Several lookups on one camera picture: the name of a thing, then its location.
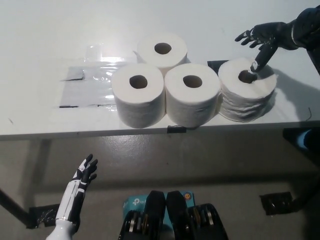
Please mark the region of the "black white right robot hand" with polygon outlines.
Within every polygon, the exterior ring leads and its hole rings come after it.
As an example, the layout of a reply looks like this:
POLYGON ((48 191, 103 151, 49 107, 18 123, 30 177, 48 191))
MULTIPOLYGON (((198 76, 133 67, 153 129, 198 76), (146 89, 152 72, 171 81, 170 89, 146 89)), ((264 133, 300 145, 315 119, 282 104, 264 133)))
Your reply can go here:
POLYGON ((255 79, 269 60, 273 57, 278 48, 285 50, 296 50, 299 46, 292 37, 294 22, 269 22, 254 26, 246 30, 235 38, 236 42, 241 42, 242 46, 250 44, 253 49, 259 47, 259 53, 248 70, 240 73, 241 79, 248 81, 255 79))

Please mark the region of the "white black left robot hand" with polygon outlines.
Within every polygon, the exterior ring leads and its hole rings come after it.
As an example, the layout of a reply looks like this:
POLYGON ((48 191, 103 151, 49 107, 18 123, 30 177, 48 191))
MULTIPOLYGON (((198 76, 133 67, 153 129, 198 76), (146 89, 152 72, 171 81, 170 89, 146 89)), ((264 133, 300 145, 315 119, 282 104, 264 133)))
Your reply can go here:
POLYGON ((97 177, 95 173, 97 164, 98 160, 93 160, 93 155, 89 154, 79 165, 64 191, 55 217, 56 224, 61 221, 67 221, 73 225, 80 223, 80 214, 87 188, 97 177))

